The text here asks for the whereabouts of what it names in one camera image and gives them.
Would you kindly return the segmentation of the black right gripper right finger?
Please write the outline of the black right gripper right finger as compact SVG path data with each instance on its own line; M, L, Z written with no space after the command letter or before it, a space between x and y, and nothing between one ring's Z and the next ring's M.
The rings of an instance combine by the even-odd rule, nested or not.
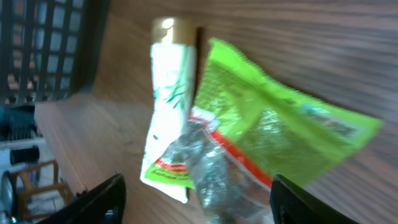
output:
M280 174L272 181L270 205L278 224L358 224Z

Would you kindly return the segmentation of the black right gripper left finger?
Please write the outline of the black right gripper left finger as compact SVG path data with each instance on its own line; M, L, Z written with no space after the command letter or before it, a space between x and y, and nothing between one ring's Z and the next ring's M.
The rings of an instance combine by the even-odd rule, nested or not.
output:
M124 176L115 174L38 224L121 224L125 205Z

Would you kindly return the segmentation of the green snack bag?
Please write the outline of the green snack bag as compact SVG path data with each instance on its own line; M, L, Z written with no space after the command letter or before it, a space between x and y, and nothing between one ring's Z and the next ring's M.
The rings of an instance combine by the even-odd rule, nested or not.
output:
M266 75L233 45L210 40L182 133L145 176L195 191L208 223L265 223L273 177L303 187L364 147L380 119Z

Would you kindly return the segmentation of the white tube with gold cap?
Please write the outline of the white tube with gold cap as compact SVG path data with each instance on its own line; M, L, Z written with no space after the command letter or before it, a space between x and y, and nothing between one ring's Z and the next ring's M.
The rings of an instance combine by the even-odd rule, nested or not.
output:
M197 72L197 27L177 17L156 18L150 48L154 111L140 180L181 202L192 185L179 153L170 149L188 121Z

